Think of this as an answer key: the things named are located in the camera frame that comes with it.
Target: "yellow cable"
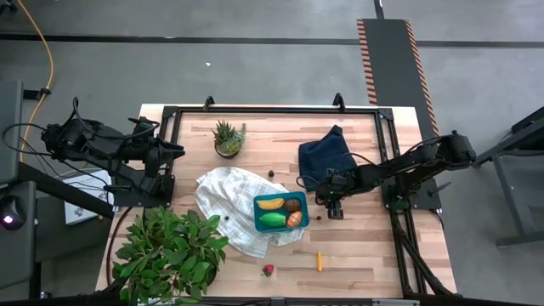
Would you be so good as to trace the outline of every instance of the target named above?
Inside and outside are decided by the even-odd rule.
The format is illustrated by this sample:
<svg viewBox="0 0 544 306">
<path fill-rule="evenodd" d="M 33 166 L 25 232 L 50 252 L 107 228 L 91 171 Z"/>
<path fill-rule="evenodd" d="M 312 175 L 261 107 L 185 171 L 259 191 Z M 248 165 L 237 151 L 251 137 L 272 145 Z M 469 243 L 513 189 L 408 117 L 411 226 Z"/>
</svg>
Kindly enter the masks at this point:
<svg viewBox="0 0 544 306">
<path fill-rule="evenodd" d="M 45 88 L 49 89 L 49 87 L 51 86 L 51 82 L 53 81 L 53 74 L 54 74 L 53 55 L 51 55 L 51 50 L 49 49 L 48 42 L 46 42 L 45 38 L 42 35 L 42 31 L 40 31 L 40 28 L 37 26 L 36 22 L 34 21 L 34 19 L 31 16 L 31 14 L 26 9 L 26 6 L 20 0 L 17 0 L 17 2 L 19 3 L 20 7 L 25 11 L 26 16 L 28 17 L 28 19 L 31 21 L 32 25 L 36 29 L 37 34 L 42 39 L 43 45 L 45 46 L 45 50 L 48 52 L 49 66 L 50 66 L 51 69 L 49 71 L 48 85 Z M 36 107 L 34 107 L 34 111 L 32 112 L 31 119 L 29 120 L 29 123 L 32 123 L 34 121 L 34 116 L 36 115 L 37 110 L 39 110 L 40 106 L 42 106 L 42 103 L 43 103 L 43 101 L 45 101 L 46 96 L 47 95 L 45 93 L 42 93 L 42 97 L 40 98 L 40 101 L 37 103 Z M 26 127 L 25 135 L 23 136 L 24 140 L 26 140 L 26 137 L 28 136 L 28 129 L 29 128 L 30 128 L 29 126 Z M 23 142 L 23 145 L 21 146 L 21 150 L 25 150 L 25 143 L 24 142 Z M 23 153 L 20 153 L 20 160 L 22 162 L 24 161 L 23 160 Z"/>
</svg>

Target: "orange striped tape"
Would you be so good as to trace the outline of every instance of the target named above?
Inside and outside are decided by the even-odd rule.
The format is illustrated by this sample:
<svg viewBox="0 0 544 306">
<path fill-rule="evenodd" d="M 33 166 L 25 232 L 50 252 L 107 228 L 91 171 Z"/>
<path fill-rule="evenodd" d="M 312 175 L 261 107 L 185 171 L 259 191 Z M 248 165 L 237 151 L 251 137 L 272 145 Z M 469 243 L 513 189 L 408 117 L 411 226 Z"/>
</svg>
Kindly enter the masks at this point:
<svg viewBox="0 0 544 306">
<path fill-rule="evenodd" d="M 368 43 L 366 42 L 365 24 L 363 23 L 363 20 L 357 20 L 357 32 L 359 33 L 360 53 L 363 56 L 363 67 L 365 69 L 365 81 L 366 91 L 368 92 L 368 102 L 370 103 L 370 105 L 376 106 L 376 88 L 374 87 L 371 57 L 368 53 Z"/>
<path fill-rule="evenodd" d="M 434 116 L 433 103 L 431 103 L 431 97 L 428 94 L 427 81 L 423 75 L 422 62 L 419 60 L 419 53 L 417 52 L 416 39 L 414 38 L 414 31 L 411 29 L 410 21 L 405 20 L 406 30 L 408 30 L 408 37 L 410 38 L 411 50 L 414 53 L 414 60 L 416 60 L 417 72 L 419 73 L 419 80 L 422 84 L 423 95 L 425 96 L 425 103 L 427 104 L 428 115 L 431 117 L 431 125 L 433 126 L 433 132 L 436 136 L 439 135 L 439 125 L 436 122 Z"/>
</svg>

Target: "dark blue cloth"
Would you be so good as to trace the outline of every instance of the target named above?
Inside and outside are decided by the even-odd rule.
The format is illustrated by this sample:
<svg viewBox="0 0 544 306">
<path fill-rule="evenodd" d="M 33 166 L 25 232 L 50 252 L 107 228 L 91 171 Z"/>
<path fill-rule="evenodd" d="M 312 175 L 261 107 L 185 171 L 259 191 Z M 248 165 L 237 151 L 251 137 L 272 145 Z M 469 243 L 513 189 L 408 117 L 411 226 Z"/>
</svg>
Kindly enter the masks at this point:
<svg viewBox="0 0 544 306">
<path fill-rule="evenodd" d="M 342 135 L 342 128 L 335 125 L 331 131 L 318 141 L 301 144 L 298 147 L 298 169 L 301 176 L 308 176 L 318 182 L 332 173 L 345 173 L 357 167 L 349 153 L 348 145 Z M 307 191 L 314 191 L 317 183 L 311 178 L 304 178 Z"/>
</svg>

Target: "small orange object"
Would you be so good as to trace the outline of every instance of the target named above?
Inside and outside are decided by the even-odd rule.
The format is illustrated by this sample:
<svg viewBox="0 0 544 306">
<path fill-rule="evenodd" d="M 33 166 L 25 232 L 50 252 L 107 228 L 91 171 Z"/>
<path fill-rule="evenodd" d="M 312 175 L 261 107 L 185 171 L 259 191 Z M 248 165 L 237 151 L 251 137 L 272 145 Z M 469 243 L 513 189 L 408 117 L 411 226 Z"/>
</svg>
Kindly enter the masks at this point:
<svg viewBox="0 0 544 306">
<path fill-rule="evenodd" d="M 287 220 L 287 227 L 297 227 L 303 220 L 303 214 L 301 212 L 294 212 L 289 216 Z"/>
</svg>

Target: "potted plant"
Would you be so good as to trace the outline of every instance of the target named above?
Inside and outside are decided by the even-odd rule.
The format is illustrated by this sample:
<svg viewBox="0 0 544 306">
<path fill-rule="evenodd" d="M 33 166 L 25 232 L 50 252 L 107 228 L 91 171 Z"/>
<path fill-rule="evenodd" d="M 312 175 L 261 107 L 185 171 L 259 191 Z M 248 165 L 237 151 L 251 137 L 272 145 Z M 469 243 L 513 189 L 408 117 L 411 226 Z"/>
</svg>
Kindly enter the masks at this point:
<svg viewBox="0 0 544 306">
<path fill-rule="evenodd" d="M 114 279 L 126 280 L 121 299 L 136 304 L 150 299 L 196 303 L 212 284 L 229 243 L 217 231 L 220 217 L 200 220 L 195 211 L 178 216 L 164 207 L 146 209 L 127 228 L 129 243 L 116 252 L 126 263 L 113 263 Z"/>
<path fill-rule="evenodd" d="M 226 121 L 218 122 L 213 132 L 215 151 L 227 159 L 234 158 L 240 152 L 241 144 L 246 137 L 246 124 L 241 125 L 240 132 Z"/>
</svg>

